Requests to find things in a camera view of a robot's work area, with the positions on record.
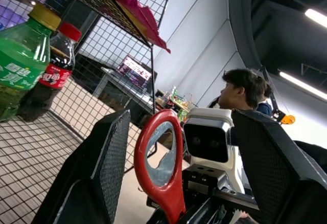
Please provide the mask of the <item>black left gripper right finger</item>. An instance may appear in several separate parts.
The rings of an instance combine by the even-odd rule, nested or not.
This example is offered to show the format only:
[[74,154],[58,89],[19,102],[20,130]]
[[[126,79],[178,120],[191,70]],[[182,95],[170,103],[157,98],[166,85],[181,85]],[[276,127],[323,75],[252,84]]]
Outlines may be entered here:
[[231,113],[260,224],[327,224],[327,174],[272,119]]

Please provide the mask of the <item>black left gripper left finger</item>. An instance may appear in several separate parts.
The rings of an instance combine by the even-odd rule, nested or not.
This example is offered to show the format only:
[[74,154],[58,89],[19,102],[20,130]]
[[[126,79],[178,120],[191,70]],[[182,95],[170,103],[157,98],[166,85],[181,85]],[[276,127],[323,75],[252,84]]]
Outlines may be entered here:
[[65,160],[32,224],[113,224],[125,172],[130,111],[105,115]]

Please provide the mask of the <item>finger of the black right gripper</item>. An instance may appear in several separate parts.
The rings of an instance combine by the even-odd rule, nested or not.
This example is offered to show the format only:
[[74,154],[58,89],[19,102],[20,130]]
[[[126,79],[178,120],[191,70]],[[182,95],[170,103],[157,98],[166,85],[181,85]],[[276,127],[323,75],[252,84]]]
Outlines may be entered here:
[[149,196],[147,197],[146,205],[155,209],[146,224],[169,224],[162,208]]
[[239,210],[239,199],[222,199],[217,197],[187,199],[186,213],[182,214],[178,224],[233,224],[233,216]]

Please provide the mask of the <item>red bottle opener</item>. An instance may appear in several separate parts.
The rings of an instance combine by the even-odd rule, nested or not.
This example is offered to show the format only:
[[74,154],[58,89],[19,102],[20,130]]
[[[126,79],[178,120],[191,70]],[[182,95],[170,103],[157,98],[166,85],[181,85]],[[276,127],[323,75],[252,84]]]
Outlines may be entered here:
[[[147,154],[158,138],[170,129],[173,146],[153,168]],[[177,224],[186,212],[182,188],[183,142],[179,120],[171,109],[154,114],[141,131],[134,149],[134,169],[139,185],[164,211],[169,224]]]

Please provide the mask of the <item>cola bottle red cap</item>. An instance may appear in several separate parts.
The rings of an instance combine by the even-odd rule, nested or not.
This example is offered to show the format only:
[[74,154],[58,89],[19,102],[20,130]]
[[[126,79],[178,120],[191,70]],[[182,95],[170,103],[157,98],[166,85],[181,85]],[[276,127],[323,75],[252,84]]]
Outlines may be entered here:
[[50,110],[75,68],[75,44],[81,32],[70,23],[62,23],[50,40],[50,63],[36,85],[22,98],[17,116],[33,122]]

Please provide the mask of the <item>green soda bottle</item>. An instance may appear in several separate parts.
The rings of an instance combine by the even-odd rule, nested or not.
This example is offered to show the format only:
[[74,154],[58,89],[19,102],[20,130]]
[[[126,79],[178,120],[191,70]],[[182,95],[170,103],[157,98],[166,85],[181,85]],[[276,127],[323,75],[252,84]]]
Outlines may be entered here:
[[29,19],[0,31],[0,122],[16,115],[20,101],[50,62],[50,38],[61,19],[36,4]]

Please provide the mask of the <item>orange hoist block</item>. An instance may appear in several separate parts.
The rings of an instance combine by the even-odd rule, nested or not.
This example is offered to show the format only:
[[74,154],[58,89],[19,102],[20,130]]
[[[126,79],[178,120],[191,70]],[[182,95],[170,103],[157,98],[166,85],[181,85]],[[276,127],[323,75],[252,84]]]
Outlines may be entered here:
[[284,115],[280,121],[280,124],[291,125],[294,124],[295,117],[293,115]]

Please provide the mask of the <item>person in blue shirt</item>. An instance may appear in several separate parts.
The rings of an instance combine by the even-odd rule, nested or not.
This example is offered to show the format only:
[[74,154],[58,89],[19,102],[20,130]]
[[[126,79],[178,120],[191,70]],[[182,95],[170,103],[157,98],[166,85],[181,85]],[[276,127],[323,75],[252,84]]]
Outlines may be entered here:
[[272,95],[272,88],[269,84],[266,84],[265,91],[262,95],[260,102],[258,103],[257,111],[267,115],[272,115],[272,106],[269,103],[270,96]]

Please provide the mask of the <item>black metal stand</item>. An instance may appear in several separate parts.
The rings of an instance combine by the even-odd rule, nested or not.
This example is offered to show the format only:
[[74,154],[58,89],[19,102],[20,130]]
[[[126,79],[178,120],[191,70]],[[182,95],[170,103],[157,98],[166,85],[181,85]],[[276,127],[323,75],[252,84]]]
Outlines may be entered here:
[[286,114],[284,112],[282,112],[279,109],[279,107],[278,107],[276,98],[275,98],[274,93],[273,93],[272,83],[269,80],[269,75],[268,75],[268,72],[267,72],[266,68],[264,66],[262,66],[260,68],[260,71],[263,74],[263,78],[266,81],[266,84],[269,86],[269,88],[268,88],[268,90],[269,90],[269,92],[268,92],[269,93],[269,99],[271,100],[271,103],[272,103],[272,115],[271,115],[271,117],[276,122],[278,122],[279,124],[281,124],[282,123],[282,119],[284,118],[284,116]]

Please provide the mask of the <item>colourful toy clutter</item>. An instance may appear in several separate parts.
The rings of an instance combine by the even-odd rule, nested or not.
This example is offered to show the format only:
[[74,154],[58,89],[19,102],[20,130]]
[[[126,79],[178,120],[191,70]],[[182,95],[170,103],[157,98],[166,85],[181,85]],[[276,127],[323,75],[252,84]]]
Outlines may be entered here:
[[184,96],[179,96],[175,86],[167,92],[158,89],[155,93],[155,104],[157,110],[173,110],[182,123],[186,121],[190,110],[197,106],[193,103],[192,94],[188,93]]

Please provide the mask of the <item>long ceiling light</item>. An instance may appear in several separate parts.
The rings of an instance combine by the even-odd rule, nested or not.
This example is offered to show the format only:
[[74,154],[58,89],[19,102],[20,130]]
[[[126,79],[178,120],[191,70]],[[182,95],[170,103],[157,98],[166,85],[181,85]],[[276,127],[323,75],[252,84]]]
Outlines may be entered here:
[[309,93],[319,97],[320,99],[322,99],[324,101],[327,101],[327,94],[326,93],[324,93],[324,92],[322,92],[322,91],[308,85],[307,83],[304,83],[303,81],[300,81],[300,80],[296,79],[295,77],[293,77],[293,76],[291,76],[291,75],[289,75],[287,73],[280,72],[279,75],[282,78],[292,82],[293,84],[303,88],[304,90],[308,91]]
[[327,16],[313,9],[308,9],[305,12],[305,16],[314,22],[327,28]]

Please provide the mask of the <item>person with black hair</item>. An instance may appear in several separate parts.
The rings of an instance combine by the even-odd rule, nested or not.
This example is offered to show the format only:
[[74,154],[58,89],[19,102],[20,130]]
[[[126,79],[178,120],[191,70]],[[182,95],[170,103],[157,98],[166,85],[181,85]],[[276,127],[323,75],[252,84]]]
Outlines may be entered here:
[[233,69],[222,76],[225,88],[207,107],[220,109],[257,110],[266,81],[248,69]]

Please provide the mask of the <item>grey desk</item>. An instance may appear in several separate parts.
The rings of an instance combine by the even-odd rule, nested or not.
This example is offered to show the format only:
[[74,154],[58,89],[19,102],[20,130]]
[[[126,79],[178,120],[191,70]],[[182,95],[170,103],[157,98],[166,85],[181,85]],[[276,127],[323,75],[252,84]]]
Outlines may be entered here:
[[113,86],[121,95],[121,99],[127,100],[123,107],[130,109],[132,123],[136,127],[142,128],[148,119],[158,112],[154,96],[132,84],[128,79],[119,76],[114,70],[104,67],[101,70],[103,76],[93,95],[98,98],[102,93],[109,94],[108,86]]

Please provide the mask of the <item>lit computer monitor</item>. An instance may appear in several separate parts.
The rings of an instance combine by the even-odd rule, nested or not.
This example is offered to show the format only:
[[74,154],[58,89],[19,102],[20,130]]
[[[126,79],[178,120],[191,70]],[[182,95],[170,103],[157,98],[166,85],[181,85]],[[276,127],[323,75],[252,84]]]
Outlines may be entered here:
[[116,72],[139,88],[146,88],[152,74],[130,56],[126,56],[116,68]]

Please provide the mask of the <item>pink snack packets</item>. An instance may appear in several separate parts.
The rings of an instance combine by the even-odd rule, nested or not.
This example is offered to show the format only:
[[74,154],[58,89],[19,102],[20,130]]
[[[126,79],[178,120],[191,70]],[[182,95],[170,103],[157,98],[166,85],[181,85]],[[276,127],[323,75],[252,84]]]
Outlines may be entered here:
[[138,0],[115,0],[138,30],[143,34],[148,42],[162,49],[169,54],[171,50],[166,42],[159,36],[158,26],[155,18],[148,6],[142,6]]

